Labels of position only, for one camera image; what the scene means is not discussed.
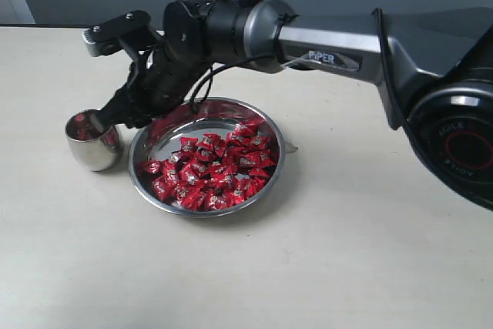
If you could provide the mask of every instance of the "robotic arm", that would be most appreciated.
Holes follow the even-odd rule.
[[[403,128],[420,161],[493,210],[493,9],[306,17],[279,0],[188,0],[166,7],[164,36],[149,21],[135,11],[83,33],[91,55],[124,49],[132,59],[99,111],[103,126],[165,116],[217,62],[318,69],[376,85],[389,126]]]

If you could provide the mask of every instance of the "white table surface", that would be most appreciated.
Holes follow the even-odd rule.
[[[262,203],[213,220],[148,204],[125,165],[90,173],[65,121],[122,85],[74,29],[0,28],[0,328],[492,328],[493,213],[387,127],[377,90],[235,69],[300,149]],[[129,142],[135,130],[122,130]]]

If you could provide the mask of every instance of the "stainless steel cup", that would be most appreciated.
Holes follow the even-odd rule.
[[[97,112],[88,109],[80,112],[87,116]],[[123,154],[123,144],[119,131],[110,126],[104,133],[91,140],[77,140],[77,125],[74,115],[65,126],[65,135],[73,156],[82,166],[91,171],[103,171],[118,163]]]

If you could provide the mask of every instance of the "red ring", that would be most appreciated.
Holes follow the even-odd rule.
[[[480,139],[483,143],[485,143],[489,151],[491,152],[490,160],[485,165],[482,166],[471,166],[457,160],[450,151],[450,140],[459,135],[471,135],[474,136],[475,138]],[[454,160],[454,162],[456,162],[459,166],[462,166],[468,170],[484,170],[493,164],[493,146],[491,146],[490,142],[487,141],[483,136],[477,133],[473,133],[472,131],[459,131],[458,133],[452,133],[451,135],[448,136],[447,141],[445,142],[445,149],[447,150],[447,154],[452,158],[452,160]]]

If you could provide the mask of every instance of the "stainless steel plate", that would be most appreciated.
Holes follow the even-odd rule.
[[[178,205],[166,204],[154,197],[146,181],[145,175],[139,175],[138,165],[150,159],[165,160],[171,152],[180,149],[179,138],[182,136],[201,139],[204,133],[217,133],[223,138],[233,131],[237,123],[246,120],[262,120],[259,134],[270,138],[270,150],[277,166],[266,186],[247,201],[226,210],[197,212],[184,210]],[[276,124],[265,113],[244,102],[226,98],[209,98],[200,107],[200,112],[194,116],[187,104],[180,106],[165,119],[155,121],[141,129],[132,141],[129,153],[130,177],[139,193],[154,206],[171,213],[185,217],[218,217],[242,210],[261,199],[279,178],[283,169],[286,151],[283,136]]]

